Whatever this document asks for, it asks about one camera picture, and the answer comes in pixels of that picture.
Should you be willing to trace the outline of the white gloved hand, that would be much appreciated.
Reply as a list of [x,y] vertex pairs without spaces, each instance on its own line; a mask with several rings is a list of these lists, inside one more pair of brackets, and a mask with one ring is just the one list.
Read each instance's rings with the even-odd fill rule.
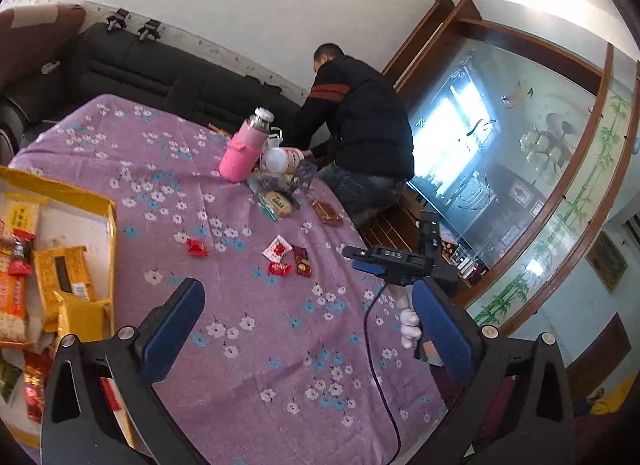
[[398,295],[397,306],[400,309],[401,346],[405,350],[414,349],[422,337],[422,329],[420,328],[420,319],[416,311],[412,309],[409,295],[404,289]]

